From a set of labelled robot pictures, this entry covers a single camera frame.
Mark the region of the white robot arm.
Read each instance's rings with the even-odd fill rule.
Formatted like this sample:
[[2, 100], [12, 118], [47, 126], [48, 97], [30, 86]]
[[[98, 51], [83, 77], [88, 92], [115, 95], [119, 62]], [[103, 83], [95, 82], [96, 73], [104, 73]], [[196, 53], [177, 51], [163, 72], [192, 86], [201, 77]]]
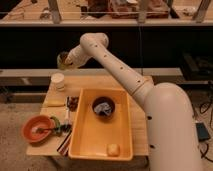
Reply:
[[98, 61], [144, 110], [147, 117], [150, 171], [203, 171], [193, 108], [173, 83], [148, 81], [107, 50], [104, 33], [86, 33], [65, 63], [77, 68]]

